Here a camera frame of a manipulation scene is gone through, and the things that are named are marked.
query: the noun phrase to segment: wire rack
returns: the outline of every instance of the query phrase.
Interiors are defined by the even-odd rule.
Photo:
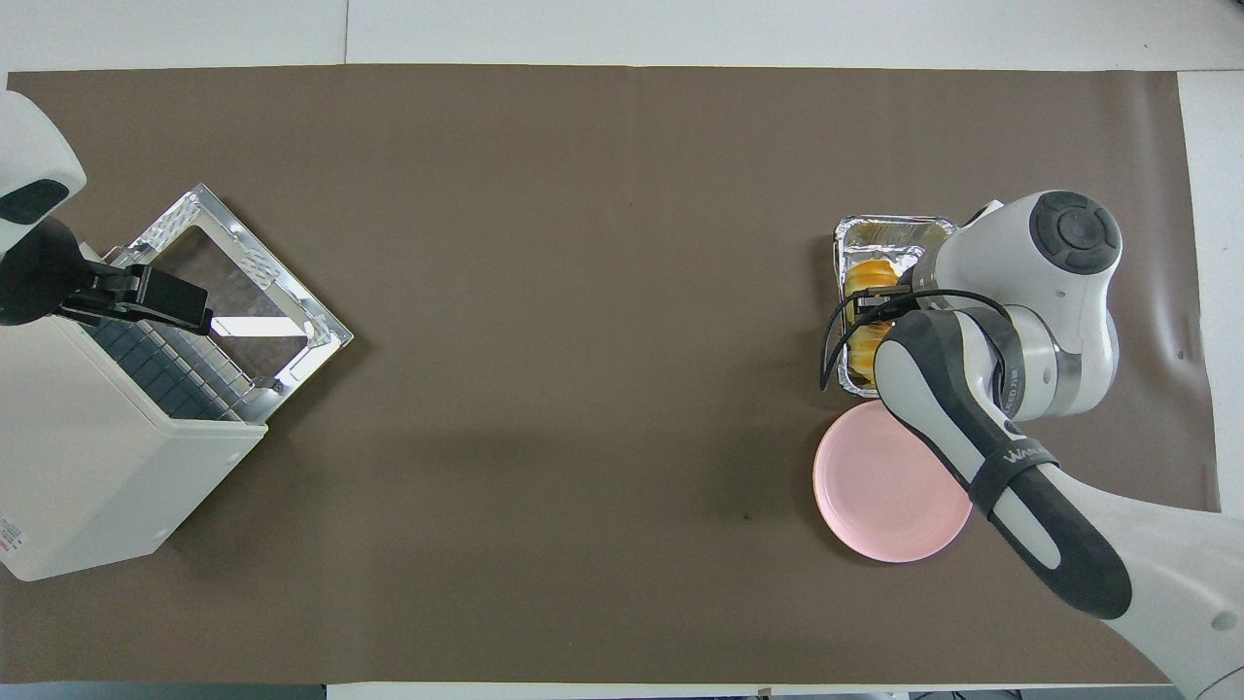
[[[234,409],[258,385],[210,338],[147,321],[85,327],[170,419],[241,421]]]

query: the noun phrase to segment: brown table mat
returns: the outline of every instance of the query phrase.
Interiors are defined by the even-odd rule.
[[[810,469],[856,403],[815,379],[837,220],[1070,188],[1123,229],[1123,359],[1025,428],[1088,484],[1214,505],[1173,73],[9,83],[77,150],[61,218],[97,249],[205,182],[358,339],[156,555],[0,572],[4,681],[1162,680],[979,517],[917,564],[847,551]]]

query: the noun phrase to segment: black grip band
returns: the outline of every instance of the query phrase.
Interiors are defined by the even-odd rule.
[[[1045,464],[1057,465],[1059,461],[1031,438],[1004,443],[985,456],[985,463],[977,470],[977,476],[968,487],[968,499],[988,516],[993,513],[994,505],[1013,479],[1025,470]]]

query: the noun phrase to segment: black cable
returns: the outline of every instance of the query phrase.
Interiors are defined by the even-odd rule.
[[[846,347],[847,339],[851,337],[851,334],[853,334],[855,331],[860,329],[861,327],[871,323],[877,316],[881,315],[882,311],[892,308],[893,306],[897,306],[898,303],[902,303],[904,301],[923,298],[926,296],[962,296],[964,298],[972,298],[973,301],[980,301],[982,303],[1001,313],[1004,318],[1010,320],[1010,313],[1006,312],[1005,306],[999,303],[996,300],[990,298],[984,293],[977,293],[975,291],[968,291],[965,288],[922,288],[919,291],[908,291],[906,293],[891,296],[889,298],[865,311],[842,333],[842,337],[838,338],[837,343],[833,344],[833,352],[826,356],[826,352],[830,346],[830,333],[833,331],[833,321],[837,318],[838,313],[842,312],[842,308],[845,308],[848,302],[860,296],[866,296],[867,293],[863,293],[863,291],[856,291],[855,293],[843,298],[842,302],[838,303],[838,306],[833,310],[833,313],[830,315],[830,320],[825,326],[825,338],[821,341],[821,392],[825,392],[825,388],[830,385],[830,373],[833,369],[833,363],[837,362],[838,354],[842,353],[842,348]]]

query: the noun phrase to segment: white table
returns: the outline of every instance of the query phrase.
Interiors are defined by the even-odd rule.
[[[1244,6],[1229,0],[7,0],[7,71],[328,63],[1179,71],[1224,512],[1244,516]],[[985,199],[991,193],[980,193]],[[755,684],[361,684],[332,698],[748,695]],[[882,690],[776,686],[775,693]]]

